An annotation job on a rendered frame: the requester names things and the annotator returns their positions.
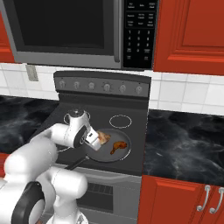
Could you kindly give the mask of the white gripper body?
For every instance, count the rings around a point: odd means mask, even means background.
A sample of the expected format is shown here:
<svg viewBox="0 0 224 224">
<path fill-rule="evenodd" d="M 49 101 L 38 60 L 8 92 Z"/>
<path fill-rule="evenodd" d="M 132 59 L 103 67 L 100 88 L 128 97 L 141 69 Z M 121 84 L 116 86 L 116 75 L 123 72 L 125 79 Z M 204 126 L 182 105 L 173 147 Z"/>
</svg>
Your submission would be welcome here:
<svg viewBox="0 0 224 224">
<path fill-rule="evenodd" d="M 102 145 L 100 143 L 99 134 L 93 129 L 90 128 L 85 139 L 85 143 L 91 147 L 94 151 L 98 151 Z"/>
</svg>

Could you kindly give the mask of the pale brown chicken drumstick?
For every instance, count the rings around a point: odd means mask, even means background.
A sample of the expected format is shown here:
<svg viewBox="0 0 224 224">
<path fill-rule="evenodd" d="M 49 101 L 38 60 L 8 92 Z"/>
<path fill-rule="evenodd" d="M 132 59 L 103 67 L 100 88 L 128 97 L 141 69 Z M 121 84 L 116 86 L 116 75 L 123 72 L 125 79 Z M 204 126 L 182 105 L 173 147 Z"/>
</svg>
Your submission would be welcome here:
<svg viewBox="0 0 224 224">
<path fill-rule="evenodd" d="M 98 138 L 100 140 L 100 144 L 105 144 L 110 140 L 111 135 L 98 131 Z"/>
</svg>

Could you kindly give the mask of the dark grey frying pan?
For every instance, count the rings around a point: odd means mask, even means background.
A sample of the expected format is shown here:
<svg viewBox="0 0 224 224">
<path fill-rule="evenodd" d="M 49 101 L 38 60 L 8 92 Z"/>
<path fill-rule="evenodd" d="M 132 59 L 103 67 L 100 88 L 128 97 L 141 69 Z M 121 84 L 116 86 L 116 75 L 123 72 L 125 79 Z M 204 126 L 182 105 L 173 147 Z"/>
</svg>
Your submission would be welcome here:
<svg viewBox="0 0 224 224">
<path fill-rule="evenodd" d="M 107 140 L 99 150 L 93 150 L 86 144 L 83 146 L 85 156 L 68 165 L 67 170 L 73 170 L 80 164 L 91 159 L 99 163 L 113 163 L 125 159 L 131 151 L 130 138 L 118 129 L 100 129 L 100 138 Z"/>
</svg>

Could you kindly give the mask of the dark grey stove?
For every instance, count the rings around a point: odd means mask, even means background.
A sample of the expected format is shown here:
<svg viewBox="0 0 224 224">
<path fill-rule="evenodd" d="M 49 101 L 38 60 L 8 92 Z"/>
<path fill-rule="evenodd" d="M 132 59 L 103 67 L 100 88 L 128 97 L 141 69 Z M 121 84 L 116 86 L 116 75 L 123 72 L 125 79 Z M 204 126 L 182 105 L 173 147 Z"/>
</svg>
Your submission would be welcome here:
<svg viewBox="0 0 224 224">
<path fill-rule="evenodd" d="M 137 224 L 151 78 L 94 71 L 58 71 L 53 78 L 59 105 L 37 132 L 82 109 L 101 142 L 99 150 L 58 148 L 56 165 L 87 177 L 80 210 L 89 224 Z"/>
</svg>

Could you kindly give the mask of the red lower cupboard door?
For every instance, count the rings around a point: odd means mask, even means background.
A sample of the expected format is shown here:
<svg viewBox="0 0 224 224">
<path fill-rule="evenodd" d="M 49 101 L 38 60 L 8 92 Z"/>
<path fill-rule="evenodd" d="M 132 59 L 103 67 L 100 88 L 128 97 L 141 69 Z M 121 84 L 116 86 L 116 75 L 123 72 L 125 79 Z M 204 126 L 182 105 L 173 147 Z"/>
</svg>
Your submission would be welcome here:
<svg viewBox="0 0 224 224">
<path fill-rule="evenodd" d="M 4 162 L 6 158 L 9 156 L 9 154 L 6 153 L 0 153 L 0 178 L 3 178 L 5 175 L 4 172 Z"/>
<path fill-rule="evenodd" d="M 200 224 L 210 185 L 143 175 L 137 224 Z"/>
<path fill-rule="evenodd" d="M 200 224 L 224 224 L 224 187 L 213 188 Z"/>
</svg>

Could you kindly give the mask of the red cupboard door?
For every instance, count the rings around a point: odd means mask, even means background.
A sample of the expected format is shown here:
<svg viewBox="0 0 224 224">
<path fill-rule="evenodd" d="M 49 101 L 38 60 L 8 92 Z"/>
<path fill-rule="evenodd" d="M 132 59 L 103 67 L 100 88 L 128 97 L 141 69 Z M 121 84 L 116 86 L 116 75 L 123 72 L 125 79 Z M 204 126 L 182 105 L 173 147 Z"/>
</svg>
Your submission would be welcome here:
<svg viewBox="0 0 224 224">
<path fill-rule="evenodd" d="M 5 175 L 4 172 L 4 162 L 6 158 L 9 156 L 9 154 L 6 153 L 0 153 L 0 178 L 3 178 Z"/>
<path fill-rule="evenodd" d="M 159 0 L 154 70 L 224 75 L 224 0 Z"/>
<path fill-rule="evenodd" d="M 224 224 L 224 187 L 213 188 L 200 224 Z"/>
<path fill-rule="evenodd" d="M 200 224 L 210 185 L 143 175 L 137 224 Z"/>
<path fill-rule="evenodd" d="M 2 14 L 0 13 L 0 63 L 14 63 L 10 42 L 5 30 Z"/>
</svg>

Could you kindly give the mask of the grey microwave oven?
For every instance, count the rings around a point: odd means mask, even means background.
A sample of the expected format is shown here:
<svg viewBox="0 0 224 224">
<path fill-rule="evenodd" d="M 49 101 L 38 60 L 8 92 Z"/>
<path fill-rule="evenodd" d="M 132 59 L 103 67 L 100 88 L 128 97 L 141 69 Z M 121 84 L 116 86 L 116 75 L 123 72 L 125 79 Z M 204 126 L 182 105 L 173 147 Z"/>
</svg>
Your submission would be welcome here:
<svg viewBox="0 0 224 224">
<path fill-rule="evenodd" d="M 120 0 L 114 60 L 113 0 L 0 0 L 14 60 L 56 67 L 152 68 L 158 0 Z"/>
</svg>

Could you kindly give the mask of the red upper cupboard door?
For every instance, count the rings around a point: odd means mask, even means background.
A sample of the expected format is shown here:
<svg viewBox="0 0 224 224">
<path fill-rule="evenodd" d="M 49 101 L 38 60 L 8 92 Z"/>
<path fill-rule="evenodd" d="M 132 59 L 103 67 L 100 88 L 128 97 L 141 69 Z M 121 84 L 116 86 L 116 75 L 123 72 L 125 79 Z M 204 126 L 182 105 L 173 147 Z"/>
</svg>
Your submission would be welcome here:
<svg viewBox="0 0 224 224">
<path fill-rule="evenodd" d="M 154 70 L 224 75 L 224 0 L 159 0 Z"/>
<path fill-rule="evenodd" d="M 10 42 L 5 30 L 2 14 L 0 13 L 0 63 L 14 63 Z"/>
</svg>

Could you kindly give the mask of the grey wall outlet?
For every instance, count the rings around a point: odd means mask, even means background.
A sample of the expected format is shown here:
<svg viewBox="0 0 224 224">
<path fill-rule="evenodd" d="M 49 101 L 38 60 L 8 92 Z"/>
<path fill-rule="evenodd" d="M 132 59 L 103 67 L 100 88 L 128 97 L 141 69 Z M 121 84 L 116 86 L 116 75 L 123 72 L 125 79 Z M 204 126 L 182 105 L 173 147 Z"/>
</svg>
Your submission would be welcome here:
<svg viewBox="0 0 224 224">
<path fill-rule="evenodd" d="M 38 81 L 38 74 L 34 65 L 26 65 L 26 72 L 30 81 Z"/>
</svg>

